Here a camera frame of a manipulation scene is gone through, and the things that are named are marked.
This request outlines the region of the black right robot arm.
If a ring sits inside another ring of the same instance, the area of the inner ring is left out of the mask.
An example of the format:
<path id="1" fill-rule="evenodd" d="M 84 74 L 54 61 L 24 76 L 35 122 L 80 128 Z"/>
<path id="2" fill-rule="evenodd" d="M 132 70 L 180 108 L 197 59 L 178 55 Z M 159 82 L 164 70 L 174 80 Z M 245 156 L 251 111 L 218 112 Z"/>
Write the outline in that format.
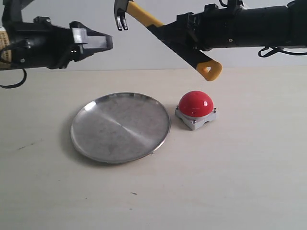
<path id="1" fill-rule="evenodd" d="M 113 14 L 118 30 L 128 29 L 130 15 L 193 67 L 212 63 L 206 52 L 213 49 L 259 47 L 269 57 L 307 47 L 304 0 L 249 9 L 241 0 L 220 1 L 205 5 L 201 12 L 179 14 L 171 23 L 158 20 L 133 0 L 116 0 Z"/>

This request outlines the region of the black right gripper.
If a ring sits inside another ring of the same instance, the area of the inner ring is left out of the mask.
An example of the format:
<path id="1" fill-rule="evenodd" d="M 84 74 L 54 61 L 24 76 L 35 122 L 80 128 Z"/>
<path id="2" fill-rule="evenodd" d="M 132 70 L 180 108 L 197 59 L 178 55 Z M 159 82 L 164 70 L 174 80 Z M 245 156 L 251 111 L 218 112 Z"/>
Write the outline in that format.
<path id="1" fill-rule="evenodd" d="M 168 47 L 188 51 L 209 51 L 230 46 L 230 4 L 207 4 L 199 13 L 179 14 L 176 21 L 161 26 L 150 25 L 147 29 L 156 33 L 176 31 L 176 37 L 161 36 L 159 39 Z"/>

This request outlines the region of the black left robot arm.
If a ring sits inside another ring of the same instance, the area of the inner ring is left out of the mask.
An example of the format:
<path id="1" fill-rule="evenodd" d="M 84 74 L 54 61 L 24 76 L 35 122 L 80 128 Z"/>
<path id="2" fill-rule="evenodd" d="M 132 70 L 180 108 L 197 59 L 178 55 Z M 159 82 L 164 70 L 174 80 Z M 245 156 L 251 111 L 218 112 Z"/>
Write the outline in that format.
<path id="1" fill-rule="evenodd" d="M 30 0 L 3 1 L 0 28 L 0 69 L 65 69 L 96 53 L 113 49 L 111 35 L 92 30 L 79 21 L 68 27 L 54 25 L 49 17 L 25 22 L 22 11 Z"/>

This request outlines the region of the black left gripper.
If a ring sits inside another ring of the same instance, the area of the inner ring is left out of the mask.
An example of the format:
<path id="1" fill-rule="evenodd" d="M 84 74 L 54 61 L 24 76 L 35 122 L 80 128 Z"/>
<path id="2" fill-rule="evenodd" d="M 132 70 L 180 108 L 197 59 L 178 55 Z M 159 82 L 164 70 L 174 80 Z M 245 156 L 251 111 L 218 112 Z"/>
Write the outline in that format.
<path id="1" fill-rule="evenodd" d="M 53 25 L 48 17 L 37 16 L 32 22 L 5 18 L 8 43 L 4 45 L 4 69 L 65 69 L 94 55 L 91 49 L 113 49 L 111 35 L 92 30 L 78 21 L 69 27 Z"/>

